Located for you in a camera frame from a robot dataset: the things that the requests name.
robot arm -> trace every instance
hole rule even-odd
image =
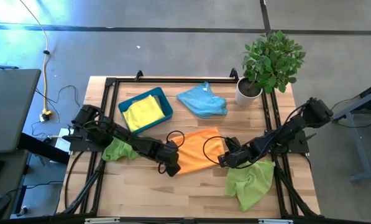
[[[268,151],[274,151],[277,147],[289,144],[304,128],[320,128],[327,124],[333,115],[322,100],[315,98],[310,98],[299,109],[300,112],[297,115],[289,121],[286,119],[278,129],[267,132],[265,136],[254,138],[243,145],[240,145],[236,138],[226,138],[225,142],[229,150],[218,156],[220,166],[236,168],[247,161],[253,164],[263,158]]]
[[[81,139],[87,139],[94,144],[106,147],[110,145],[113,137],[115,137],[131,145],[140,156],[163,164],[170,177],[180,170],[177,163],[178,147],[173,141],[164,144],[158,139],[139,137],[106,116],[102,116],[100,120],[95,120],[101,114],[101,110],[95,106],[83,105],[80,108],[72,124],[75,130],[86,131],[87,136],[82,136]]]

lime green towel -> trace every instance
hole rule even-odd
[[[236,195],[240,210],[245,212],[270,190],[272,177],[273,162],[269,160],[257,161],[245,169],[230,168],[227,174],[225,194]]]
[[[138,156],[138,153],[136,153],[129,144],[117,138],[113,138],[111,144],[105,148],[101,158],[103,158],[105,161],[115,161],[121,157],[135,159]]]

white flower pot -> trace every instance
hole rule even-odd
[[[249,106],[252,104],[252,102],[257,99],[261,93],[262,93],[262,89],[260,90],[260,93],[257,95],[257,96],[253,96],[253,97],[249,97],[249,96],[245,96],[243,95],[240,91],[239,91],[239,82],[244,79],[245,77],[241,78],[237,84],[236,84],[236,95],[235,95],[235,100],[236,100],[236,103],[239,105],[239,106]]]

potted plant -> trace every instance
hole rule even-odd
[[[284,93],[288,83],[295,83],[294,75],[301,68],[306,52],[282,31],[262,34],[252,45],[245,45],[243,76],[237,83],[236,103],[248,106],[261,95],[278,88]]]

green leaves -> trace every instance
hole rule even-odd
[[[295,82],[297,82],[297,79],[295,77],[289,77],[288,81],[290,83],[295,83]]]
[[[297,81],[295,74],[304,63],[306,52],[282,31],[260,36],[251,45],[245,44],[244,76],[268,94],[273,88],[283,93],[288,83]]]

